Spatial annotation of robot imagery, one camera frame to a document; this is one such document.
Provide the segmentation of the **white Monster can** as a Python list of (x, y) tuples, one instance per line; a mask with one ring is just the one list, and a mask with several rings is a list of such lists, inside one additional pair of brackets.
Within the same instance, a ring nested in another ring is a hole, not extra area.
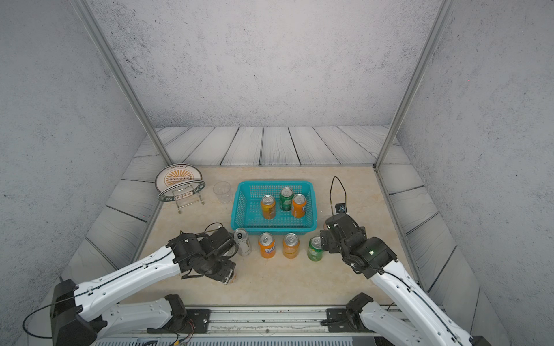
[(248, 256), (252, 251), (248, 232), (245, 229), (239, 228), (234, 230), (233, 235), (239, 247), (238, 252), (240, 255), (244, 257)]

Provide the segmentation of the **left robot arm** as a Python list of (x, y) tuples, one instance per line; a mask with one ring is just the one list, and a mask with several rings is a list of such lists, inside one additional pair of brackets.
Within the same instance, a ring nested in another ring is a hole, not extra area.
[(153, 254), (101, 278), (80, 284), (68, 279), (56, 285), (50, 310), (53, 345), (91, 345), (111, 334), (146, 330), (152, 334), (192, 333), (196, 325), (182, 299), (169, 294), (143, 304), (123, 300), (155, 283), (177, 275), (228, 284), (235, 263), (227, 256), (237, 250), (232, 240), (211, 241), (186, 234)]

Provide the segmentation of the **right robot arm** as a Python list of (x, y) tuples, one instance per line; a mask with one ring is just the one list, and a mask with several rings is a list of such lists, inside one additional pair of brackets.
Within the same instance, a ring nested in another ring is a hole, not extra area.
[(316, 239), (323, 252), (339, 253), (356, 274), (363, 275), (405, 314), (410, 324), (393, 316), (372, 297), (360, 293), (346, 304), (344, 317), (323, 325), (347, 324), (353, 330), (371, 330), (394, 345), (489, 345), (483, 336), (472, 336), (449, 318), (418, 286), (395, 252), (382, 239), (362, 232), (350, 236), (337, 228), (322, 230)]

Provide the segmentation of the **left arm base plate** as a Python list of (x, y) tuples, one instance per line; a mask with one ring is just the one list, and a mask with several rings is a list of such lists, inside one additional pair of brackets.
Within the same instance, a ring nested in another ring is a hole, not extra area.
[(172, 317), (160, 328), (147, 328), (148, 334), (206, 334), (208, 332), (210, 309), (189, 309), (184, 316)]

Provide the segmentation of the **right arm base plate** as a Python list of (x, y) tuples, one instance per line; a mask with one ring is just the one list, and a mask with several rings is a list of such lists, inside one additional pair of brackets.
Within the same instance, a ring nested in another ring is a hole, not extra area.
[(320, 322), (331, 333), (359, 332), (359, 315), (348, 308), (329, 308), (326, 318)]

